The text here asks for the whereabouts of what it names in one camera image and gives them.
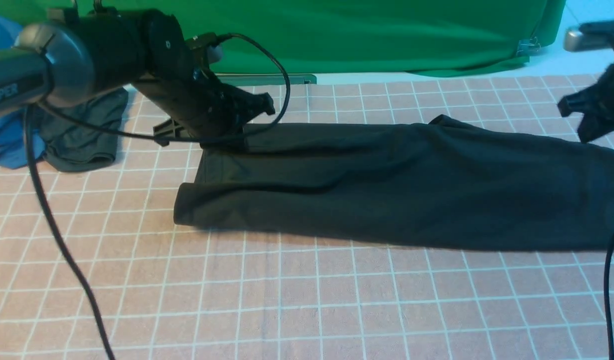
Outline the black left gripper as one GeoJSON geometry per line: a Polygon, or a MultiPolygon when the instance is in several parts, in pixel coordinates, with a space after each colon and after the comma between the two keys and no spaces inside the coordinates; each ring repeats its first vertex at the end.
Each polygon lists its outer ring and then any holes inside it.
{"type": "Polygon", "coordinates": [[[252,94],[219,80],[179,82],[147,75],[132,86],[169,116],[153,127],[161,146],[194,139],[202,150],[244,152],[249,148],[244,126],[261,114],[276,113],[268,93],[252,94]]]}

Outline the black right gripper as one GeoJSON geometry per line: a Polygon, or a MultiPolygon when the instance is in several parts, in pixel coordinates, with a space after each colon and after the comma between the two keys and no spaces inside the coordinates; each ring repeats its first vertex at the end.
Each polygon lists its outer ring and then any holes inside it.
{"type": "Polygon", "coordinates": [[[614,132],[614,63],[594,84],[563,96],[558,102],[558,110],[562,117],[583,114],[577,127],[581,143],[597,141],[614,132]]]}

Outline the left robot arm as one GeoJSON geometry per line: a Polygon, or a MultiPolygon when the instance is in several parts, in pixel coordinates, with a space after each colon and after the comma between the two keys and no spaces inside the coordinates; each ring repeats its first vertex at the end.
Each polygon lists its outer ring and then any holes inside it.
{"type": "Polygon", "coordinates": [[[119,11],[100,0],[84,17],[77,6],[51,7],[47,15],[46,22],[24,27],[12,48],[0,50],[0,117],[36,104],[75,125],[161,146],[188,142],[241,149],[248,137],[277,125],[287,110],[289,96],[276,112],[268,93],[223,83],[210,70],[218,46],[242,39],[277,66],[289,94],[282,64],[245,35],[210,32],[185,39],[171,14],[154,8],[119,11]],[[97,128],[58,111],[128,84],[169,116],[152,136],[97,128]]]}

